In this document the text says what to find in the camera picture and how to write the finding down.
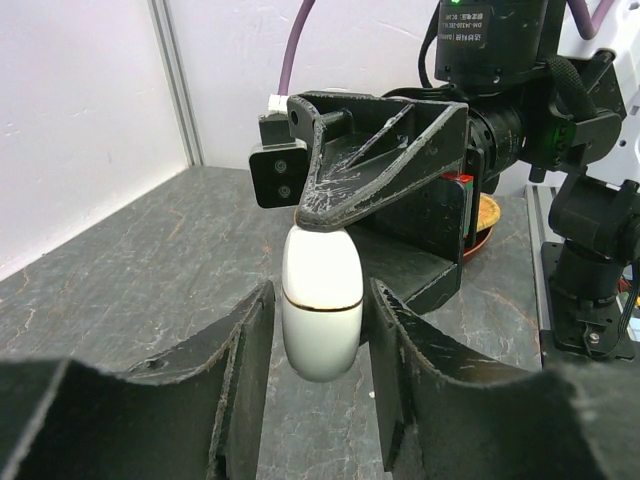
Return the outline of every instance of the table surface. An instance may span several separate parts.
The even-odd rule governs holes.
[[[461,291],[426,321],[506,363],[540,368],[524,199],[467,267]],[[120,371],[276,286],[291,209],[255,205],[248,172],[194,167],[0,283],[0,355],[73,355]],[[326,385],[289,367],[279,315],[258,478],[387,479],[363,346]]]

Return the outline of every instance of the scratched black metal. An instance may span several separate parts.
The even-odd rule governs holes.
[[[382,454],[395,480],[638,478],[636,375],[600,364],[525,372],[442,334],[381,282],[369,294]]]
[[[1,363],[2,478],[255,478],[274,303],[266,282],[123,374],[70,359]]]
[[[440,176],[466,152],[466,104],[311,92],[289,98],[292,134],[312,148],[297,224],[350,225]]]

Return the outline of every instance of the purple cable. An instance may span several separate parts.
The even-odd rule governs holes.
[[[596,11],[593,12],[593,17],[589,14],[586,0],[568,0],[569,7],[571,8],[571,14],[578,27],[580,36],[585,40],[591,40],[598,34],[600,26],[604,17],[609,13],[611,5],[615,0],[600,0],[600,3],[596,7]]]
[[[278,87],[278,95],[287,95],[289,93],[289,82],[291,81],[291,71],[293,70],[293,61],[296,58],[296,49],[298,48],[298,42],[302,35],[302,29],[307,21],[309,12],[313,8],[313,4],[316,0],[304,0],[300,6],[300,11],[296,17],[296,21],[293,22],[293,28],[289,34],[289,41],[287,42],[287,50],[284,54],[284,60],[282,61],[282,73],[280,73],[280,86]]]

